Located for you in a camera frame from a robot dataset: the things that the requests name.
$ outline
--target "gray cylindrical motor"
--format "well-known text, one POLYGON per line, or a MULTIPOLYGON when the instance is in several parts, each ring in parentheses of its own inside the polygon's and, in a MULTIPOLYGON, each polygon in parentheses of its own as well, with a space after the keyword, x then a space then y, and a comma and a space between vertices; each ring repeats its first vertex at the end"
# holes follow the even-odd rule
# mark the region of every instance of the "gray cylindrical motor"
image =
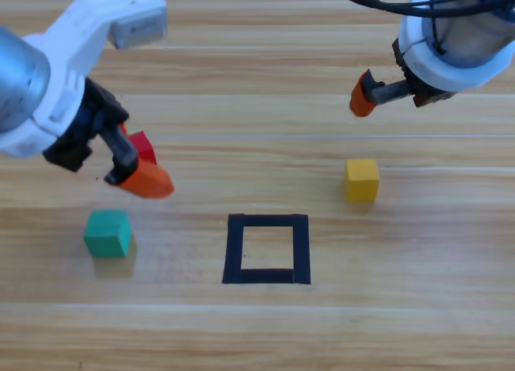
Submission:
POLYGON ((0 132, 18 127, 32 115, 49 80, 47 57, 0 27, 0 132))
MULTIPOLYGON (((459 0, 435 8, 475 6, 481 0, 459 0)), ((459 68, 473 68, 487 63, 515 39, 515 14, 495 11, 453 19, 425 19, 423 33, 439 57, 459 68)))

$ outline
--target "black cable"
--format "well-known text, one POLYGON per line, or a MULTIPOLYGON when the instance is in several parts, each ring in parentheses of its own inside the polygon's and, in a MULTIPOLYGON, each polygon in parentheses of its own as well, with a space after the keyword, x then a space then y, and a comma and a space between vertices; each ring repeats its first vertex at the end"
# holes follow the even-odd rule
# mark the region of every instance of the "black cable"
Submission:
POLYGON ((467 6, 461 8, 445 9, 423 9, 419 6, 434 6, 459 0, 433 0, 426 2, 383 2, 381 0, 349 0, 358 5, 366 6, 371 9, 387 11, 393 14, 411 15, 414 17, 440 19, 464 17, 475 14, 492 12, 498 9, 510 8, 515 0, 490 0, 482 5, 467 6))

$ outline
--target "red cube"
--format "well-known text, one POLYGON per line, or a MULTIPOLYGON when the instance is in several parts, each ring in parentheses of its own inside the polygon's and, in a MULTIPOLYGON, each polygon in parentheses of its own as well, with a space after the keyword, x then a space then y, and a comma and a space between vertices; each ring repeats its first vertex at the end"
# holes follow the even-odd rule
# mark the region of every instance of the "red cube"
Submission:
POLYGON ((136 150, 138 150, 141 159, 152 162, 155 165, 158 164, 155 158, 154 147, 152 147, 152 143, 150 143, 143 131, 130 135, 129 140, 134 144, 136 150))

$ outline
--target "yellow cube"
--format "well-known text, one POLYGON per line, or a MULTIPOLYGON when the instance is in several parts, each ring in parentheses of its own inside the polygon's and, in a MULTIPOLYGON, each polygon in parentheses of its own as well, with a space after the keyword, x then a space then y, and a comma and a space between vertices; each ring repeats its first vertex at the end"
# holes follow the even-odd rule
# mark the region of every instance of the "yellow cube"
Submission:
POLYGON ((344 186, 349 202, 373 202, 379 189, 379 167, 376 159, 349 159, 344 186))

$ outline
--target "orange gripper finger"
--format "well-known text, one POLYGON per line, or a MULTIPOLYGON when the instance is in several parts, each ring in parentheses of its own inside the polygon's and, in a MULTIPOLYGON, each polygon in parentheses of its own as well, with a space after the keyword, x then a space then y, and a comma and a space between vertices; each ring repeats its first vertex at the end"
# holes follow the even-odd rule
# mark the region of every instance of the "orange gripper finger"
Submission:
POLYGON ((119 188, 147 199, 163 199, 170 196, 175 185, 168 173, 160 166, 138 158, 138 168, 119 188))
POLYGON ((118 126, 119 126, 119 127, 120 127, 120 129, 122 130, 122 133, 123 133, 124 135, 127 135, 127 128, 126 128, 125 123, 118 124, 118 126))
POLYGON ((367 100, 365 97, 365 94, 363 93, 363 88, 361 87, 361 81, 365 77, 366 72, 361 75, 359 81, 357 82, 356 86, 354 87, 354 90, 351 94, 351 101, 349 104, 349 107, 351 111, 354 112, 356 116, 359 117, 367 117, 369 116, 372 111, 376 108, 376 104, 371 103, 367 100))

